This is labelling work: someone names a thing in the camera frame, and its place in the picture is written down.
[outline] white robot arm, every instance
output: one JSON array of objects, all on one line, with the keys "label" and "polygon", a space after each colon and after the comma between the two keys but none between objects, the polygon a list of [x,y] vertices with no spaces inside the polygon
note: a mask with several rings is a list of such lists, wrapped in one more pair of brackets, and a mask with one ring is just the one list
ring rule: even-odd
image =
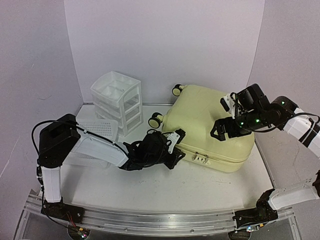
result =
[{"label": "white robot arm", "polygon": [[[38,150],[33,134],[36,127],[46,123],[51,124],[41,130]],[[82,221],[84,209],[64,204],[61,195],[61,165],[70,152],[106,161],[126,171],[141,170],[155,164],[165,164],[173,169],[185,156],[175,147],[185,132],[178,129],[164,135],[151,131],[143,140],[128,144],[111,141],[81,128],[72,114],[38,123],[32,130],[32,141],[39,155],[37,178],[45,196],[42,213],[66,221],[71,217],[74,223]]]},{"label": "white robot arm", "polygon": [[[305,147],[320,158],[320,117],[304,112],[285,96],[269,102],[257,84],[239,93],[227,94],[220,100],[230,117],[215,122],[211,136],[224,141],[255,133],[267,133],[276,128],[294,136]],[[309,116],[317,117],[314,121]],[[262,194],[256,208],[235,212],[238,229],[252,231],[262,224],[276,220],[277,210],[294,204],[320,198],[320,171],[316,179],[306,179],[290,187],[270,189]]]}]

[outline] white plastic drawer unit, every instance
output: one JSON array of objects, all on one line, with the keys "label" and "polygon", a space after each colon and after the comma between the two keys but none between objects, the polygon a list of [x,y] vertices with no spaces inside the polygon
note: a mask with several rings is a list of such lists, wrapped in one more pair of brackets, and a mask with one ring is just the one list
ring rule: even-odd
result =
[{"label": "white plastic drawer unit", "polygon": [[118,122],[118,134],[126,136],[143,122],[141,82],[111,71],[92,86],[95,114]]}]

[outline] white backdrop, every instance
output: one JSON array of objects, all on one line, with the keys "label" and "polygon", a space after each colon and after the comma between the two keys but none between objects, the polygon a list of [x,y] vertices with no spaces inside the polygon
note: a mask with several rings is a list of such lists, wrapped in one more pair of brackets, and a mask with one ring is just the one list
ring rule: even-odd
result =
[{"label": "white backdrop", "polygon": [[40,189],[32,128],[83,104],[64,1],[1,0],[0,56],[0,239],[11,240],[30,190]]},{"label": "white backdrop", "polygon": [[144,102],[172,101],[176,83],[236,92],[252,69],[264,0],[65,0],[84,102],[103,74],[141,80]]},{"label": "white backdrop", "polygon": [[[319,25],[319,0],[266,1],[249,84],[258,83],[270,102],[286,96],[307,113],[320,115]],[[277,187],[316,177],[319,159],[296,138],[279,130],[255,136]],[[320,201],[293,209],[302,239],[319,240]]]}]

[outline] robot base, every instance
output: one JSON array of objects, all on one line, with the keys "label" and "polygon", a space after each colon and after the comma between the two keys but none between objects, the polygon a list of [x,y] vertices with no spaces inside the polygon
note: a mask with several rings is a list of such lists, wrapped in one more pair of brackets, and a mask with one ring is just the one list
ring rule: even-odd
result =
[{"label": "robot base", "polygon": [[246,229],[231,231],[228,233],[230,240],[249,240],[251,237],[251,232],[248,232]]},{"label": "robot base", "polygon": [[45,200],[41,213],[43,215],[48,215],[49,217],[68,222],[70,222],[69,218],[72,218],[75,224],[80,224],[84,217],[85,209],[79,206],[64,204],[62,200],[55,203],[50,203]]}]

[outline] wire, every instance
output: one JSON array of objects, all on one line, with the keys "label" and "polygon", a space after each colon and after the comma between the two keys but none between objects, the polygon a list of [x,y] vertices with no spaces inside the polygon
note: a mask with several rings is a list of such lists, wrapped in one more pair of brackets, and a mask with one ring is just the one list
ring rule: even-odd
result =
[{"label": "wire", "polygon": [[148,131],[146,131],[146,134],[151,134],[150,133],[151,131],[153,131],[152,133],[157,132],[157,130],[155,130],[155,129],[149,129]]},{"label": "wire", "polygon": [[[46,121],[42,121],[42,122],[39,122],[38,124],[36,124],[36,125],[33,127],[32,131],[31,131],[31,140],[32,140],[33,146],[34,146],[34,148],[35,148],[35,150],[36,150],[36,152],[37,152],[38,155],[39,155],[40,152],[39,152],[39,149],[38,149],[37,144],[36,144],[36,141],[35,141],[35,130],[36,130],[37,127],[39,127],[39,126],[41,126],[41,125],[43,125],[43,124],[49,124],[49,123],[63,124],[63,125],[70,126],[70,127],[72,127],[72,128],[75,127],[75,128],[77,128],[77,129],[79,129],[79,130],[81,130],[81,131],[83,131],[83,132],[86,132],[86,133],[88,133],[88,134],[90,134],[90,135],[93,135],[93,136],[95,136],[95,137],[97,137],[97,138],[103,139],[103,140],[111,143],[112,145],[116,146],[117,148],[119,148],[119,149],[129,158],[129,156],[128,156],[128,154],[125,152],[125,150],[124,150],[122,147],[120,147],[117,143],[111,141],[110,139],[108,139],[108,138],[106,138],[106,137],[104,137],[104,136],[100,136],[100,135],[98,135],[98,134],[96,134],[96,133],[94,133],[94,132],[91,132],[91,131],[85,131],[82,127],[79,127],[79,126],[77,126],[77,125],[74,125],[74,124],[71,124],[71,123],[68,123],[68,122],[64,122],[64,121],[59,121],[59,120],[46,120]],[[57,221],[55,221],[55,220],[53,220],[53,219],[46,213],[46,210],[45,210],[45,208],[44,208],[45,190],[44,190],[43,187],[41,187],[41,188],[42,188],[42,200],[41,200],[41,204],[42,204],[43,212],[44,212],[44,214],[47,216],[47,218],[50,219],[52,222],[54,222],[54,223],[56,223],[56,224],[58,224],[58,225],[60,225],[60,226],[62,226],[62,227],[64,227],[64,228],[66,228],[66,229],[69,229],[69,230],[71,230],[71,231],[74,231],[74,232],[78,233],[78,232],[79,232],[79,229],[78,229],[78,227],[76,226],[76,224],[74,223],[74,221],[73,221],[73,219],[72,219],[72,216],[69,215],[68,213],[66,213],[66,215],[67,215],[67,217],[69,218],[69,220],[70,220],[71,224],[73,225],[73,227],[76,228],[76,230],[73,229],[73,228],[71,228],[71,227],[65,226],[65,225],[63,225],[63,224],[61,224],[61,223],[59,223],[59,222],[57,222]]]},{"label": "wire", "polygon": [[44,208],[44,205],[45,205],[45,203],[44,203],[44,196],[45,196],[45,191],[42,190],[42,200],[41,200],[41,202],[42,202],[42,210],[43,210],[44,214],[47,216],[47,218],[50,219],[52,222],[54,222],[54,223],[56,223],[56,224],[58,224],[58,225],[60,225],[60,226],[62,226],[62,227],[64,227],[64,228],[66,228],[66,229],[69,229],[69,230],[71,230],[71,231],[74,231],[74,232],[78,233],[78,232],[79,232],[79,229],[78,229],[78,227],[77,227],[76,225],[74,225],[74,227],[77,228],[77,230],[75,230],[75,229],[73,229],[73,228],[71,228],[71,227],[65,226],[65,225],[61,224],[60,222],[57,222],[57,221],[53,220],[53,219],[46,213],[46,210],[45,210],[45,208]]},{"label": "wire", "polygon": [[63,124],[63,125],[67,125],[67,126],[70,126],[70,127],[73,127],[73,128],[76,127],[77,129],[81,130],[82,132],[86,132],[87,134],[90,134],[90,135],[92,135],[92,136],[95,136],[95,137],[97,137],[97,138],[103,139],[103,140],[111,143],[112,145],[114,145],[114,146],[116,146],[118,149],[120,149],[127,158],[129,157],[128,154],[127,154],[127,152],[126,152],[122,147],[120,147],[117,143],[111,141],[110,139],[108,139],[108,138],[106,138],[106,137],[104,137],[104,136],[101,136],[101,135],[99,135],[99,134],[96,134],[96,133],[94,133],[94,132],[92,132],[92,131],[88,131],[88,130],[86,131],[86,130],[84,130],[82,127],[79,127],[79,126],[77,126],[77,125],[74,125],[74,124],[71,124],[71,123],[68,123],[68,122],[65,122],[65,121],[59,121],[59,120],[46,120],[46,121],[42,121],[42,122],[39,122],[38,124],[36,124],[36,125],[33,127],[32,131],[31,131],[31,139],[32,139],[33,146],[34,146],[34,148],[35,148],[35,150],[36,150],[36,152],[37,152],[38,155],[39,155],[39,149],[38,149],[37,144],[36,144],[36,141],[35,141],[35,136],[34,136],[35,130],[36,130],[36,128],[39,127],[40,125],[49,124],[49,123]]},{"label": "wire", "polygon": [[258,218],[259,215],[255,215],[255,216],[243,216],[243,215],[239,215],[240,218],[245,218],[245,219],[255,219],[255,218]]},{"label": "wire", "polygon": [[251,128],[244,128],[242,126],[240,126],[237,122],[237,118],[238,118],[238,95],[235,93],[235,92],[232,92],[230,94],[230,97],[232,98],[232,95],[234,95],[234,100],[235,100],[235,123],[242,129],[246,130],[246,131],[249,131],[249,132],[253,132],[253,133],[269,133],[275,129],[277,129],[278,127],[280,127],[282,124],[285,124],[287,121],[293,119],[293,118],[296,118],[298,116],[313,116],[313,117],[317,117],[318,120],[316,121],[315,124],[318,124],[320,123],[320,116],[316,115],[316,114],[313,114],[313,113],[309,113],[309,112],[299,112],[299,113],[296,113],[296,114],[293,114],[291,117],[289,117],[288,119],[284,120],[282,123],[279,123],[278,125],[274,126],[274,127],[271,127],[269,129],[266,129],[266,130],[254,130],[254,129],[251,129]]},{"label": "wire", "polygon": [[247,131],[250,131],[250,132],[254,132],[254,133],[269,133],[273,130],[275,130],[276,128],[280,127],[282,124],[286,123],[287,121],[289,121],[290,119],[293,119],[295,117],[298,117],[298,116],[314,116],[314,117],[318,117],[318,120],[316,121],[315,124],[318,124],[320,122],[320,116],[316,115],[316,114],[313,114],[313,113],[309,113],[309,112],[299,112],[299,113],[296,113],[294,115],[292,115],[291,117],[289,117],[287,120],[283,121],[282,123],[272,127],[272,128],[269,128],[269,129],[266,129],[266,130],[253,130],[253,129],[246,129],[246,128],[243,128],[241,127],[240,125],[238,125],[238,122],[236,122],[236,124],[241,127],[242,129],[244,130],[247,130]]},{"label": "wire", "polygon": [[173,133],[173,131],[168,131],[168,132],[164,132],[162,134],[165,135],[165,134],[172,134],[172,133]]},{"label": "wire", "polygon": [[159,156],[159,158],[157,159],[157,161],[155,161],[154,163],[151,163],[150,165],[144,166],[144,168],[152,167],[152,166],[156,165],[156,164],[160,161],[160,159],[162,158],[162,155],[164,154],[164,150],[165,150],[165,147],[166,147],[167,143],[168,143],[168,141],[167,141],[166,143],[163,143],[162,150],[161,150],[160,156]]},{"label": "wire", "polygon": [[69,215],[68,212],[66,213],[66,215],[68,216],[68,219],[69,219],[70,223],[72,223],[72,225],[76,228],[77,226],[76,226],[75,222],[73,221],[72,216]]}]

